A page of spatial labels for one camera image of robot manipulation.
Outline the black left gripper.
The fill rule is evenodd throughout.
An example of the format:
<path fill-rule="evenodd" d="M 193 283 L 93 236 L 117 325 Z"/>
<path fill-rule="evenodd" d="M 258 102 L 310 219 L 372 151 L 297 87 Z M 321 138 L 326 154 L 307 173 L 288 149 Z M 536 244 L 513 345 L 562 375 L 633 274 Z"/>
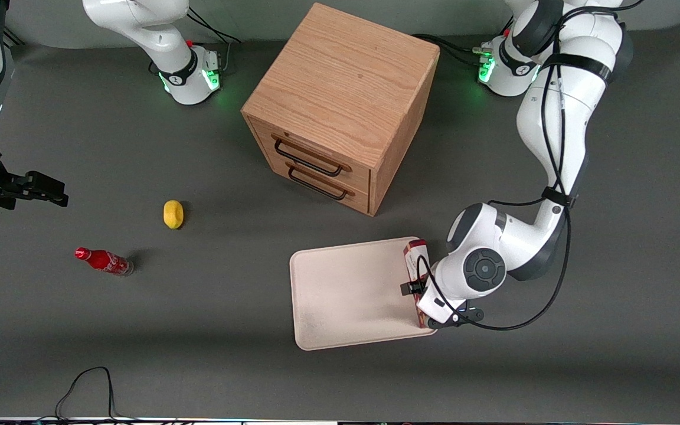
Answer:
<path fill-rule="evenodd" d="M 416 282 L 407 282 L 400 285 L 400 293 L 402 296 L 423 296 L 426 292 L 426 282 L 416 280 Z M 445 323 L 439 323 L 434 318 L 427 318 L 427 327 L 432 330 L 440 330 L 444 328 L 458 328 L 462 325 L 473 325 L 484 318 L 483 310 L 473 307 L 458 308 L 453 312 L 451 317 Z"/>

